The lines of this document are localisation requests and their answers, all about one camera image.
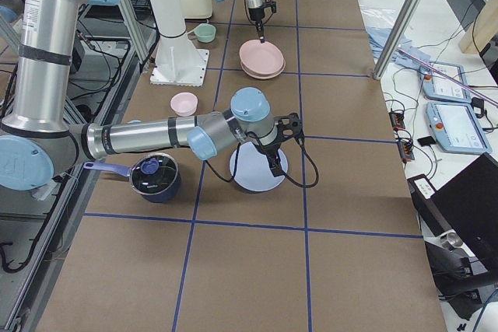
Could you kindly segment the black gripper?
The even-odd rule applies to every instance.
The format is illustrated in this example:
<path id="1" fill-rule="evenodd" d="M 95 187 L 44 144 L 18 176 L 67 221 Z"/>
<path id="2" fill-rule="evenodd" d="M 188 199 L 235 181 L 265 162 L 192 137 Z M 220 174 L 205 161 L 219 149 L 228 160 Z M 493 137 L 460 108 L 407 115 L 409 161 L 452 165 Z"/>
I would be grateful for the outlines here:
<path id="1" fill-rule="evenodd" d="M 265 10 L 262 7 L 248 8 L 247 10 L 250 21 L 253 22 L 256 27 L 259 41 L 261 43 L 264 43 L 265 31 L 264 31 L 263 19 L 265 17 Z"/>
<path id="2" fill-rule="evenodd" d="M 280 146 L 281 144 L 278 142 L 271 142 L 266 145 L 256 144 L 257 151 L 267 158 L 273 176 L 282 175 L 281 157 L 279 155 Z"/>

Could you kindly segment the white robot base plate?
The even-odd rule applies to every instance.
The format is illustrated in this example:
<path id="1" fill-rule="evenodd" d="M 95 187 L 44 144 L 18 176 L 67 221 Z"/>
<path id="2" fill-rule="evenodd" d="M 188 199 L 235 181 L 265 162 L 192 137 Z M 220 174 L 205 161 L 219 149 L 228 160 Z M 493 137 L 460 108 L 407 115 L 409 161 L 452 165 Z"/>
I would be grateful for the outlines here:
<path id="1" fill-rule="evenodd" d="M 187 53 L 175 51 L 174 47 L 159 47 L 150 82 L 163 86 L 202 86 L 208 61 L 206 49 L 195 48 Z"/>

